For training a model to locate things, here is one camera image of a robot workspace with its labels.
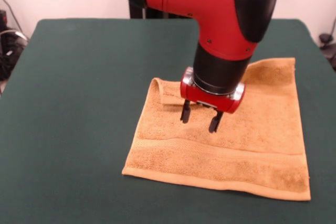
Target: green table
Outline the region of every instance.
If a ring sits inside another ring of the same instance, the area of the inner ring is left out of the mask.
[[[192,65],[192,20],[41,21],[0,101],[0,223],[335,223],[336,75],[298,20],[253,61],[296,57],[311,202],[123,177],[153,77]]]

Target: green tablecloth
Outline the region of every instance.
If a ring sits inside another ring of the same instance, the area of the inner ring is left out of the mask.
[[[0,223],[335,223],[336,75],[297,20],[273,20],[253,61],[297,60],[311,202],[121,175],[151,79],[180,80],[197,34],[192,20],[40,22],[0,101]]]

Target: black cable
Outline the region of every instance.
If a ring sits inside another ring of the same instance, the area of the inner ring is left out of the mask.
[[[3,0],[3,2],[8,6],[9,11],[11,12],[11,14],[12,14],[12,16],[13,16],[13,18],[14,18],[14,20],[15,20],[17,26],[18,26],[18,28],[20,29],[20,31],[22,31],[22,28],[21,28],[21,26],[20,26],[20,23],[17,21],[17,18],[16,18],[15,14],[14,14],[14,12],[13,12],[13,10],[12,10],[11,5],[10,5],[6,0]]]
[[[333,33],[334,33],[334,31],[335,31],[335,28],[336,28],[336,18],[335,18],[335,20],[334,20],[334,25],[332,26],[330,35],[333,35]]]

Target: towel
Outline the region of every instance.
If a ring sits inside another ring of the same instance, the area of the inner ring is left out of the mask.
[[[192,104],[180,121],[180,83],[152,80],[122,170],[160,182],[237,190],[283,200],[310,200],[309,174],[295,82],[295,59],[274,58],[248,66],[245,97],[224,113]]]

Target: towel edge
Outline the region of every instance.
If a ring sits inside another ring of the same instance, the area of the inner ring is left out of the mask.
[[[152,170],[144,170],[133,167],[124,167],[122,170],[122,175],[141,177],[145,179],[155,180],[159,182],[165,182],[170,184],[185,185],[201,187],[212,190],[234,190],[243,191],[246,193],[251,193],[254,195],[281,199],[281,200],[291,200],[291,201],[310,201],[310,190],[296,193],[292,191],[276,190],[273,188],[251,184],[248,182],[238,182],[238,181],[215,181],[205,178],[197,178],[193,176],[181,175],[181,174],[171,174],[162,173]]]

